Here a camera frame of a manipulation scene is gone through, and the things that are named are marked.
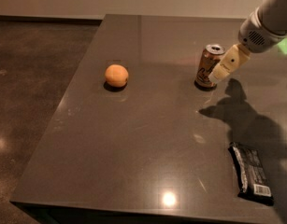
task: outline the green light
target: green light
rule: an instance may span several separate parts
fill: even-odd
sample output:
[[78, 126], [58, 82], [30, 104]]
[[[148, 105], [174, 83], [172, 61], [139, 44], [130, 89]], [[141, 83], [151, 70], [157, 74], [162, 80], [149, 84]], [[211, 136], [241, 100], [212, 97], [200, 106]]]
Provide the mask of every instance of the green light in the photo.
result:
[[287, 55], [287, 38], [279, 42], [278, 47], [280, 48], [280, 50], [284, 55]]

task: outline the dark gray table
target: dark gray table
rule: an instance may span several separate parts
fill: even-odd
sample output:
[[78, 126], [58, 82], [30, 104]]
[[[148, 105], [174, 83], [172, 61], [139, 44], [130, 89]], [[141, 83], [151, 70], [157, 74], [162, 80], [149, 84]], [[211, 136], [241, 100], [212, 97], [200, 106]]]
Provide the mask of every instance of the dark gray table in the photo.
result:
[[[204, 46], [228, 49], [242, 22], [107, 15], [11, 201], [46, 221], [60, 206], [287, 223], [287, 55], [275, 47], [215, 91], [194, 86]], [[112, 63], [129, 71], [123, 91], [104, 88]], [[230, 141], [259, 150], [273, 207], [237, 197]], [[50, 215], [61, 222], [69, 213]]]

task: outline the aluminum can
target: aluminum can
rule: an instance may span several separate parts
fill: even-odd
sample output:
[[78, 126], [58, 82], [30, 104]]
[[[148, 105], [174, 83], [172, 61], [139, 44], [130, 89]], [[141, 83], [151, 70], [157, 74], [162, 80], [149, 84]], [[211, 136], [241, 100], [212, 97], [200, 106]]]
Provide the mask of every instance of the aluminum can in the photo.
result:
[[195, 86], [201, 90], [210, 91], [216, 88], [217, 84], [211, 82], [208, 75], [225, 53], [225, 48], [219, 44], [209, 44], [202, 51], [198, 72], [195, 79]]

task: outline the can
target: can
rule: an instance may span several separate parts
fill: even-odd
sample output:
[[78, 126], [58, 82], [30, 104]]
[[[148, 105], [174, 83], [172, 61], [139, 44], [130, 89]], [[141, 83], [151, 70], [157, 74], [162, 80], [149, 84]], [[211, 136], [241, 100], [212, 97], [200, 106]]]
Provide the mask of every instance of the can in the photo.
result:
[[225, 48], [219, 44], [206, 45], [201, 54], [198, 72], [194, 82], [197, 88], [204, 91], [211, 91], [217, 87], [217, 84], [209, 80], [208, 75], [221, 60], [224, 53]]

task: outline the can lid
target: can lid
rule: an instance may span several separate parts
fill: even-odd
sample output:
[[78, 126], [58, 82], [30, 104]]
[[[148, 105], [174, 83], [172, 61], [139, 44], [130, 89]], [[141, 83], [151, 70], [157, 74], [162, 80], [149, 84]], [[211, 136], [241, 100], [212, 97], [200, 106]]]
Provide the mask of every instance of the can lid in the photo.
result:
[[219, 44], [209, 44], [206, 46], [206, 50], [214, 55], [223, 55], [225, 53], [225, 48]]

